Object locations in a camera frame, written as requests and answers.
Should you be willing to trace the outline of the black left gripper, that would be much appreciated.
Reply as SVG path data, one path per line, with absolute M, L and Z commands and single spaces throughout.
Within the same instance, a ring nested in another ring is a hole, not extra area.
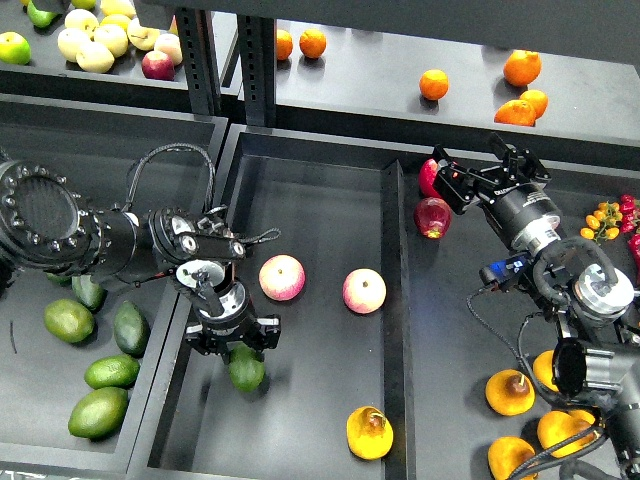
M 234 281 L 218 297 L 221 312 L 210 313 L 193 307 L 199 324 L 188 324 L 185 342 L 203 356 L 217 355 L 230 363 L 230 344 L 243 342 L 255 351 L 275 349 L 281 334 L 281 317 L 256 318 L 244 284 Z

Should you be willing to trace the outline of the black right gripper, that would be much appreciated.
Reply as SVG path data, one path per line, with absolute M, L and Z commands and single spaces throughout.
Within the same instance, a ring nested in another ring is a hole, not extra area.
M 436 145 L 433 188 L 457 215 L 480 201 L 483 188 L 487 223 L 510 250 L 542 250 L 559 241 L 560 211 L 542 188 L 551 175 L 538 156 L 528 148 L 507 144 L 496 132 L 489 135 L 489 146 L 501 161 L 493 177 L 461 166 Z

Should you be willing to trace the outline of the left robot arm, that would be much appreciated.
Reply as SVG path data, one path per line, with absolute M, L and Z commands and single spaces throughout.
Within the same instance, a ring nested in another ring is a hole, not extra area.
M 193 214 L 163 207 L 132 212 L 144 167 L 158 154 L 199 154 L 208 169 L 203 207 Z M 199 146 L 172 143 L 147 153 L 132 166 L 121 207 L 98 209 L 74 192 L 64 176 L 35 162 L 1 155 L 1 285 L 14 271 L 31 268 L 63 276 L 90 275 L 105 287 L 172 280 L 196 315 L 186 342 L 203 355 L 228 359 L 237 342 L 257 353 L 277 346 L 278 315 L 256 314 L 235 266 L 249 247 L 273 240 L 276 228 L 252 238 L 231 231 L 227 208 L 213 203 L 215 165 Z

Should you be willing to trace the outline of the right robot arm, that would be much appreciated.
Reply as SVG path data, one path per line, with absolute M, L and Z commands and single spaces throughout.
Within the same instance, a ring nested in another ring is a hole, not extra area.
M 483 267 L 482 289 L 528 294 L 558 342 L 551 361 L 555 391 L 540 382 L 535 390 L 555 407 L 590 410 L 595 423 L 556 441 L 517 467 L 511 478 L 558 466 L 562 479 L 580 475 L 604 479 L 606 473 L 582 461 L 605 441 L 616 455 L 620 476 L 639 476 L 639 330 L 625 320 L 639 291 L 616 269 L 594 241 L 567 237 L 561 212 L 545 193 L 547 169 L 528 149 L 491 134 L 498 164 L 465 168 L 435 146 L 433 187 L 458 214 L 479 206 L 510 257 Z

